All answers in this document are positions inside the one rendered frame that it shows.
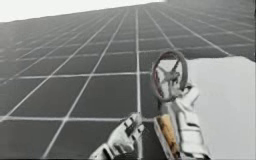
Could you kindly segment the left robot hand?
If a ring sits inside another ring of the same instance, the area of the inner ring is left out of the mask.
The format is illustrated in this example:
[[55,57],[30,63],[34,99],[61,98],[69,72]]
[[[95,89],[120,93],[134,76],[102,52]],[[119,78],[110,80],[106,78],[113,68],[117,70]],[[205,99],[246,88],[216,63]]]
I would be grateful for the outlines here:
[[138,139],[144,132],[145,126],[142,122],[142,116],[138,112],[132,113],[122,122],[125,133],[128,137]]

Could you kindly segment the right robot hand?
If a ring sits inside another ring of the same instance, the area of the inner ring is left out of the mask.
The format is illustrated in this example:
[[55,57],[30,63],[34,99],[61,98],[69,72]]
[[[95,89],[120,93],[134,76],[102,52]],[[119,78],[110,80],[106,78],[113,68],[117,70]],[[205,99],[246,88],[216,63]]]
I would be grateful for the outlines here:
[[171,103],[170,107],[175,112],[193,112],[194,104],[200,91],[198,87],[193,83],[188,83],[183,91],[180,91],[175,100]]

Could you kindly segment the dark steering wheel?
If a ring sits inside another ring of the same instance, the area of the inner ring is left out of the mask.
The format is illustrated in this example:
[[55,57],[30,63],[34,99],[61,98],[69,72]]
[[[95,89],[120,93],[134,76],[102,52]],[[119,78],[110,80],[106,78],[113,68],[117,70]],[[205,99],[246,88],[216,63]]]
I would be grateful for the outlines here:
[[[160,66],[164,60],[175,60],[170,70]],[[180,51],[166,51],[152,64],[151,85],[154,96],[162,102],[170,102],[181,95],[188,82],[188,65]]]

